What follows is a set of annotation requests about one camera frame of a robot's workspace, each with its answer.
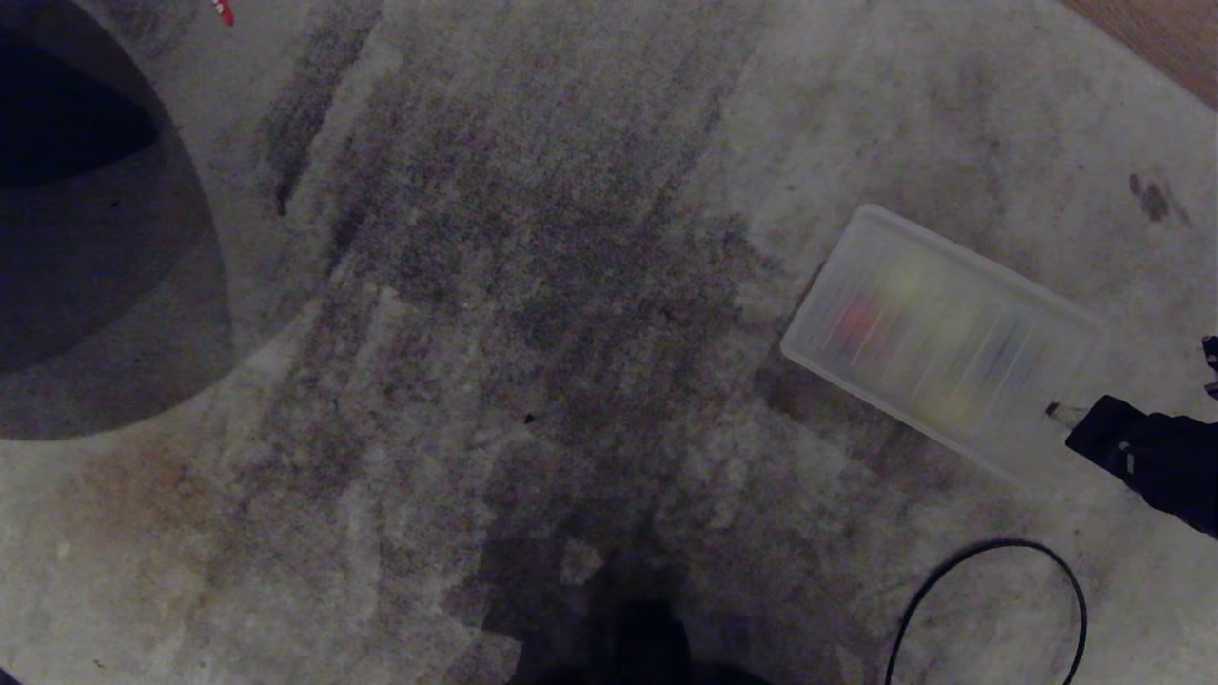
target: gray floor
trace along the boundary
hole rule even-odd
[[[1218,679],[1218,542],[1065,449],[1029,455],[1057,488],[994,480],[776,351],[878,202],[1111,324],[1063,400],[1214,418],[1214,115],[1056,2],[80,5],[175,124],[128,205],[195,238],[0,378],[28,685],[501,684],[639,595],[700,658],[873,684],[1000,535],[1078,569],[1079,683]],[[1056,683],[1071,602],[979,562],[900,681]]]

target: black cable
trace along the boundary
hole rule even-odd
[[[931,578],[928,578],[926,583],[922,584],[917,595],[914,595],[914,601],[910,602],[909,608],[905,609],[905,616],[901,618],[901,628],[896,633],[896,644],[893,645],[893,653],[888,658],[888,674],[884,676],[884,685],[892,685],[893,672],[896,669],[896,657],[900,655],[901,641],[905,639],[905,631],[909,630],[910,623],[914,620],[914,613],[917,612],[918,605],[921,605],[922,600],[926,598],[931,590],[934,589],[935,584],[943,580],[944,575],[951,573],[954,568],[976,556],[984,555],[985,552],[993,552],[994,550],[1005,550],[1011,547],[1022,547],[1045,553],[1049,558],[1054,559],[1054,562],[1056,562],[1062,570],[1066,572],[1066,577],[1069,578],[1071,585],[1074,586],[1074,594],[1078,596],[1079,611],[1078,650],[1074,652],[1074,663],[1071,664],[1069,673],[1066,674],[1066,680],[1062,685],[1069,685],[1074,681],[1078,667],[1083,663],[1083,651],[1086,647],[1086,598],[1083,596],[1083,586],[1079,585],[1078,577],[1074,575],[1069,564],[1057,556],[1056,552],[1039,542],[1030,542],[1028,540],[991,540],[989,542],[982,542],[976,547],[970,547],[948,559],[931,574]]]

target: plastic container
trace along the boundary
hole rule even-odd
[[[1045,416],[1097,355],[1069,301],[877,206],[855,212],[782,340],[827,378],[1000,475],[1052,479]]]

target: wooden surface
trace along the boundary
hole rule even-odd
[[[1218,0],[1062,0],[1218,110]]]

